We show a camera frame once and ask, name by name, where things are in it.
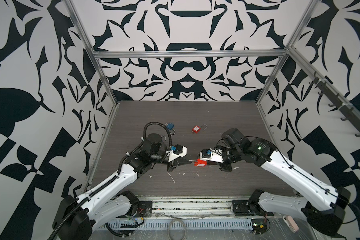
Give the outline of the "red padlock front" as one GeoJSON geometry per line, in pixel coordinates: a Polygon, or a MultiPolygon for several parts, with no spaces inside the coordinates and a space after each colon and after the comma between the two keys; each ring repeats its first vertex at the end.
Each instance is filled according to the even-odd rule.
{"type": "Polygon", "coordinates": [[[195,165],[196,167],[205,167],[205,166],[208,165],[208,163],[207,163],[207,161],[205,161],[205,160],[197,159],[197,160],[195,161],[194,165],[195,165]]]}

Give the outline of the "red padlock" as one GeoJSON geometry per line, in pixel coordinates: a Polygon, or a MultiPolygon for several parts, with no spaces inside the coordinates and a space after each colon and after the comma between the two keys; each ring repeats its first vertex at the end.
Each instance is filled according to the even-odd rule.
{"type": "Polygon", "coordinates": [[[205,167],[205,166],[208,165],[208,163],[207,163],[207,161],[205,161],[205,160],[197,159],[197,160],[195,161],[194,165],[195,165],[196,167],[205,167]]]}
{"type": "Polygon", "coordinates": [[[199,133],[200,131],[205,131],[206,129],[207,129],[207,127],[208,127],[208,125],[207,124],[203,124],[203,125],[201,125],[201,126],[194,126],[193,128],[192,128],[192,132],[191,132],[191,134],[197,134],[197,133],[199,133]]]}

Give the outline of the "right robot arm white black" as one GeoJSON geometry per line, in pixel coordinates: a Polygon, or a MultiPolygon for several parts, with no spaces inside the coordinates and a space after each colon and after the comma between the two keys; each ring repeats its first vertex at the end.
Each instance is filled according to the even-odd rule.
{"type": "Polygon", "coordinates": [[[274,174],[300,194],[286,197],[255,190],[247,201],[251,214],[280,213],[300,218],[324,235],[340,237],[338,231],[346,224],[345,209],[350,204],[347,189],[336,189],[316,179],[265,139],[246,137],[232,128],[222,134],[222,141],[224,146],[213,149],[221,154],[223,171],[231,171],[233,163],[245,161],[274,174]]]}

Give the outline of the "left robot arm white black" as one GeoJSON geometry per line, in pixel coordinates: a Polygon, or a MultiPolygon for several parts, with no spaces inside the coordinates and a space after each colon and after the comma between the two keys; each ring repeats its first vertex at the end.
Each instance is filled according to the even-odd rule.
{"type": "Polygon", "coordinates": [[[60,202],[52,223],[50,240],[87,240],[92,232],[113,217],[133,214],[138,199],[130,192],[121,193],[156,164],[167,166],[170,172],[179,165],[190,164],[185,159],[188,150],[174,145],[168,128],[159,122],[149,122],[143,129],[141,143],[121,159],[118,169],[87,192],[60,202]]]}

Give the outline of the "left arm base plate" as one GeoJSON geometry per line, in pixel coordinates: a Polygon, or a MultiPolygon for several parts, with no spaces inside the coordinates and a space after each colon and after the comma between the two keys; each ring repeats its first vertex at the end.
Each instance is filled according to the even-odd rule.
{"type": "Polygon", "coordinates": [[[139,201],[137,205],[133,206],[132,217],[149,217],[152,214],[153,202],[152,201],[139,201]]]}

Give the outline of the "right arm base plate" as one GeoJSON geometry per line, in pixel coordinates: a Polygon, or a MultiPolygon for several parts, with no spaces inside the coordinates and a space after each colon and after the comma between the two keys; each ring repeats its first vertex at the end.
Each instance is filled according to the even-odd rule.
{"type": "Polygon", "coordinates": [[[233,200],[232,205],[232,211],[236,217],[274,216],[274,213],[264,211],[258,203],[249,200],[233,200]]]}

